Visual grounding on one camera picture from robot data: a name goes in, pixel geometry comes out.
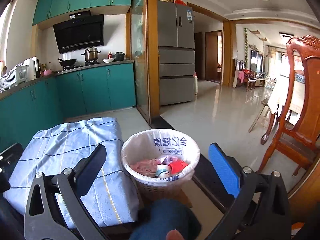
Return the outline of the operator hand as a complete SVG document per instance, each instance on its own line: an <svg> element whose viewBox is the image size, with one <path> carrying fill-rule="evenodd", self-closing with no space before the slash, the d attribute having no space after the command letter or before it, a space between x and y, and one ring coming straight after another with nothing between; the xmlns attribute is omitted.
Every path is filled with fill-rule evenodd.
<svg viewBox="0 0 320 240"><path fill-rule="evenodd" d="M166 240L184 240L183 236L177 229L169 231L165 239Z"/></svg>

